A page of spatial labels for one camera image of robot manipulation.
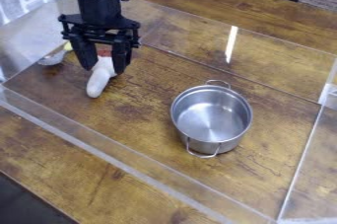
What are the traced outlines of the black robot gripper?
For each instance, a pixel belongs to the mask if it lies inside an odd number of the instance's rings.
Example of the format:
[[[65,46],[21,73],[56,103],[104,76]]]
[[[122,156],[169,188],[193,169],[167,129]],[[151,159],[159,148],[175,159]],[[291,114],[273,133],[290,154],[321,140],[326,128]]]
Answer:
[[[97,62],[94,44],[112,44],[114,72],[122,74],[130,64],[131,48],[139,45],[139,23],[122,16],[124,0],[77,0],[78,13],[60,15],[61,35],[70,42],[81,67],[90,70]]]

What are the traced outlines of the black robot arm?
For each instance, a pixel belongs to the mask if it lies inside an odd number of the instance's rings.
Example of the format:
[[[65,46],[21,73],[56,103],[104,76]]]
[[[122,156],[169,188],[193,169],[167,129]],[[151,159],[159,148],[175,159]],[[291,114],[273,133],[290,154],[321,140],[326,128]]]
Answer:
[[[96,44],[112,46],[112,63],[117,75],[130,64],[131,49],[139,46],[141,24],[125,18],[124,0],[77,0],[78,14],[60,15],[61,36],[70,43],[81,67],[90,70],[98,61]]]

